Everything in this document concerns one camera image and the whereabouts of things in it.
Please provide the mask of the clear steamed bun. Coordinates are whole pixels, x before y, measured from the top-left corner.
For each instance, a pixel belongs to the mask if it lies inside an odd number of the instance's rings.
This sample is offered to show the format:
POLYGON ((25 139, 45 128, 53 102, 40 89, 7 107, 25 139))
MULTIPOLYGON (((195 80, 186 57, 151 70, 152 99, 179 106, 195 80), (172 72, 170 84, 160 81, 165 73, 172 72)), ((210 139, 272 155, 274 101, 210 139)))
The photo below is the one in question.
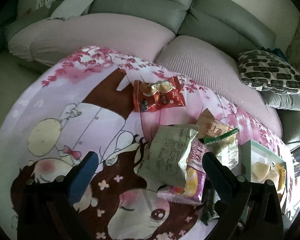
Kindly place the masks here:
POLYGON ((277 179, 278 176, 278 172, 273 165, 264 164, 259 161, 252 165, 251 171, 257 182, 262 182, 266 179, 277 179))

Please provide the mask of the yellow orange cake pack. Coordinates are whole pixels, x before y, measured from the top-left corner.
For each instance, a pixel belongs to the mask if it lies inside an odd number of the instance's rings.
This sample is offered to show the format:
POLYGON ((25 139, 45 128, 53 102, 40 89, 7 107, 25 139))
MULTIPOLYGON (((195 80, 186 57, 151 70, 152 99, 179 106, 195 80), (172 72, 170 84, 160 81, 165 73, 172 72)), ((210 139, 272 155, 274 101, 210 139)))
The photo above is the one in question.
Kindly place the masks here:
POLYGON ((277 181, 277 196, 279 198, 279 201, 282 200, 283 194, 285 192, 285 184, 286 184, 286 169, 284 166, 280 163, 277 163, 276 165, 276 170, 279 174, 279 178, 277 181))

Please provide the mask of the purple swiss roll pack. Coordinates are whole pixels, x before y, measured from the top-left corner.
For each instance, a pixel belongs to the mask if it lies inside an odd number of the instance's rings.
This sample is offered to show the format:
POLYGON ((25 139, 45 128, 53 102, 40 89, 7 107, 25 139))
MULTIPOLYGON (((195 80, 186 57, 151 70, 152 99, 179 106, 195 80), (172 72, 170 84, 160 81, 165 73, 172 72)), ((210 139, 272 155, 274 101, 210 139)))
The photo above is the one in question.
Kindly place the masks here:
POLYGON ((202 166, 202 158, 206 152, 208 152, 207 147, 195 138, 192 141, 190 153, 187 158, 185 186, 167 186, 160 189, 157 192, 157 196, 169 202, 200 205, 206 179, 206 172, 202 166))

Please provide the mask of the green edged clear cake pack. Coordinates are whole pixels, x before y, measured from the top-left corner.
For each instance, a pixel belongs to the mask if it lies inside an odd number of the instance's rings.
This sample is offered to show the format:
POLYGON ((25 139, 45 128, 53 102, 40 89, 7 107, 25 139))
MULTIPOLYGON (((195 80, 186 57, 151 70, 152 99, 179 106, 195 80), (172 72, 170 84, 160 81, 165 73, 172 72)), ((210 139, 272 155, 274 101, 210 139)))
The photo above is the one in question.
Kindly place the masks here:
POLYGON ((232 170, 239 162, 238 141, 237 134, 238 128, 234 128, 222 135, 215 138, 206 137, 202 139, 207 149, 219 160, 219 162, 232 170))

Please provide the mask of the beige orange swiss roll pack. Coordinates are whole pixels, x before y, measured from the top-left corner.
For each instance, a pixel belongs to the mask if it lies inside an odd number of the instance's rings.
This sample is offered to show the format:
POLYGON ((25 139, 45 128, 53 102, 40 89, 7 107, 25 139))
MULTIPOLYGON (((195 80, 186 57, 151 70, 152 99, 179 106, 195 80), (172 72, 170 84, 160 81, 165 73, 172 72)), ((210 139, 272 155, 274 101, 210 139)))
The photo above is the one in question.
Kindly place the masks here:
POLYGON ((232 127, 216 119, 207 108, 200 114, 196 125, 199 126, 197 139, 216 138, 233 130, 232 127))

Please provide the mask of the silver grey snack pack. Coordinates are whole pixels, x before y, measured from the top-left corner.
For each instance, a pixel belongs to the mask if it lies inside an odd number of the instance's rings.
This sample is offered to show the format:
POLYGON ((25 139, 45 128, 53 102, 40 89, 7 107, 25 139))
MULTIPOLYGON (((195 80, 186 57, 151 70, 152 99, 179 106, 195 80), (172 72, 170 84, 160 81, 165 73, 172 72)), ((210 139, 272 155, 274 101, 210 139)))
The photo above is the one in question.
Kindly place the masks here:
POLYGON ((141 162, 139 175, 153 182, 184 187, 187 158, 198 125, 160 126, 141 162))

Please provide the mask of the red gold candy pack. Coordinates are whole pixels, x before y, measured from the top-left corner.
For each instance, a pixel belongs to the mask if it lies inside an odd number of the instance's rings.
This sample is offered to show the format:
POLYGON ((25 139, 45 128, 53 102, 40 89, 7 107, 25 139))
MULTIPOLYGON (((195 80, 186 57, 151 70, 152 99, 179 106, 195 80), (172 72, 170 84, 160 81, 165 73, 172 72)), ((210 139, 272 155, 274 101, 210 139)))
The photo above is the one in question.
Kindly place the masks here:
POLYGON ((182 87, 176 76, 155 83, 135 81, 133 102, 134 111, 139 113, 186 106, 182 87))

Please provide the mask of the teal shallow cardboard tray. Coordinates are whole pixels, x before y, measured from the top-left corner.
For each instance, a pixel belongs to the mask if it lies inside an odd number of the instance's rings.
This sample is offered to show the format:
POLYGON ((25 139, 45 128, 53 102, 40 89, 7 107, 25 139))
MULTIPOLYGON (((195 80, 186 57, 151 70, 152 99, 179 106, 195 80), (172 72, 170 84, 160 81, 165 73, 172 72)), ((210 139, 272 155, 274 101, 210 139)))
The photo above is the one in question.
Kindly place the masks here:
MULTIPOLYGON (((251 171, 252 165, 259 161, 264 164, 273 165, 276 169, 276 164, 280 163, 284 166, 284 168, 287 170, 286 162, 283 161, 282 158, 280 158, 275 153, 271 152, 258 142, 255 142, 253 140, 247 141, 245 144, 240 146, 241 150, 241 164, 242 164, 242 175, 247 178, 250 182, 253 183, 264 183, 266 180, 262 182, 257 182, 254 177, 254 174, 251 171)), ((277 176, 277 179, 271 180, 274 183, 275 188, 277 187, 277 181, 279 178, 279 174, 277 176)), ((286 211, 286 203, 287 203, 287 174, 286 174, 286 184, 285 184, 285 192, 283 194, 282 200, 280 202, 281 211, 286 211)))

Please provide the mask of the grey velvet pillow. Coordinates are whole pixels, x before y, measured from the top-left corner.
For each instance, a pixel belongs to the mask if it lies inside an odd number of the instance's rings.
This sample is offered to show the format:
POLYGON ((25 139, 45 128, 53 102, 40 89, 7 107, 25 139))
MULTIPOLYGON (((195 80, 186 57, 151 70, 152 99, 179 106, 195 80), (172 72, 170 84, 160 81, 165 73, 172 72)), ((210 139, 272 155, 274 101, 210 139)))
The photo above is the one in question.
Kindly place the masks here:
POLYGON ((300 111, 300 94, 281 95, 273 92, 260 92, 260 94, 266 106, 275 109, 300 111))

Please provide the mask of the pink anime print tablecloth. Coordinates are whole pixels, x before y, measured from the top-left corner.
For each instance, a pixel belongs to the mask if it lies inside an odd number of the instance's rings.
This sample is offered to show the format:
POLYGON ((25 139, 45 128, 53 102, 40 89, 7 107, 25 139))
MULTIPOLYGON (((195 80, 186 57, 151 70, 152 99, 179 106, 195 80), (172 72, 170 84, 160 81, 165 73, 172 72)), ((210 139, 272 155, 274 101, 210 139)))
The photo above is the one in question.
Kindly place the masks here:
POLYGON ((11 186, 31 167, 35 180, 66 175, 93 151, 99 166, 83 199, 74 205, 94 239, 199 239, 211 230, 199 207, 157 197, 159 184, 139 175, 149 142, 161 125, 195 124, 208 109, 239 128, 238 142, 254 140, 287 165, 288 147, 260 121, 194 79, 113 49, 89 46, 67 56, 16 101, 0 129, 0 225, 17 238, 18 215, 11 186), (134 111, 134 82, 155 83, 176 76, 185 107, 134 111))

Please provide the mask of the black white patterned pillow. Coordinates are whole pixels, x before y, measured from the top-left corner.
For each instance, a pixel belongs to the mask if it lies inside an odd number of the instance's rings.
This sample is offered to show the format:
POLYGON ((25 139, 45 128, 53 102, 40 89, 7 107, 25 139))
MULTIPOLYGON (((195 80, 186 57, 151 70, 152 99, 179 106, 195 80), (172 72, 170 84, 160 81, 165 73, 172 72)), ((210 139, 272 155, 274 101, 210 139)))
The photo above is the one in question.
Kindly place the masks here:
POLYGON ((238 71, 244 85, 260 92, 300 94, 300 73, 268 51, 253 49, 240 53, 238 71))

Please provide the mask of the pink sofa seat cover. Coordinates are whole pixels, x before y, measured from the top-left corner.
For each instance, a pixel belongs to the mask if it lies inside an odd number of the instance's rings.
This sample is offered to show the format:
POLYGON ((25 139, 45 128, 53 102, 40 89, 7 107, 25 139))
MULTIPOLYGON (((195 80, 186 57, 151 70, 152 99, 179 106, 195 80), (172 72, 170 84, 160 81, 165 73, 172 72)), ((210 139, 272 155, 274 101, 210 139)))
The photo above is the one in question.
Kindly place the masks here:
POLYGON ((89 14, 69 20, 21 19, 5 30, 10 53, 53 66, 67 55, 97 45, 124 51, 186 75, 234 103, 277 136, 282 125, 260 93, 244 85, 235 58, 198 38, 181 35, 152 21, 120 14, 89 14))

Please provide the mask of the light grey sofa cushion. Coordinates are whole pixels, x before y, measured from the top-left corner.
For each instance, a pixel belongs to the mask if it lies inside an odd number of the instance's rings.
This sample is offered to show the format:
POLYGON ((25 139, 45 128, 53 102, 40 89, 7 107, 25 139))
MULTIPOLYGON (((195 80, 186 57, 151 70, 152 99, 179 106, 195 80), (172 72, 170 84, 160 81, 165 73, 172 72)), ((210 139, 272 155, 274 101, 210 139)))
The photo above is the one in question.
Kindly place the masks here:
POLYGON ((64 0, 51 14, 50 19, 68 20, 87 12, 94 0, 64 0))

